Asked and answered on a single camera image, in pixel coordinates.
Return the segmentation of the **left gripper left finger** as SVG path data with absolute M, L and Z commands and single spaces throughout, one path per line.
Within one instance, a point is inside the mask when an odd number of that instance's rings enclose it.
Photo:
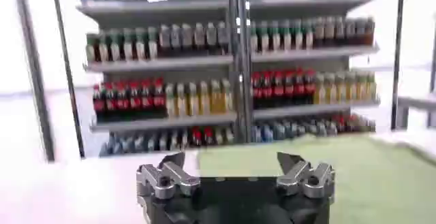
M 152 164 L 140 165 L 136 170 L 136 189 L 138 197 L 160 200 L 172 199 L 176 191 L 191 197 L 200 188 L 200 178 L 188 174 L 183 166 L 185 153 L 166 155 L 157 167 Z

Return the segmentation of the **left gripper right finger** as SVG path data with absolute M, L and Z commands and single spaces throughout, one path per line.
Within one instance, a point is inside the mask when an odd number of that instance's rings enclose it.
M 336 171 L 328 163 L 311 163 L 299 155 L 278 152 L 277 161 L 283 175 L 276 179 L 276 187 L 286 196 L 302 193 L 309 199 L 333 198 Z

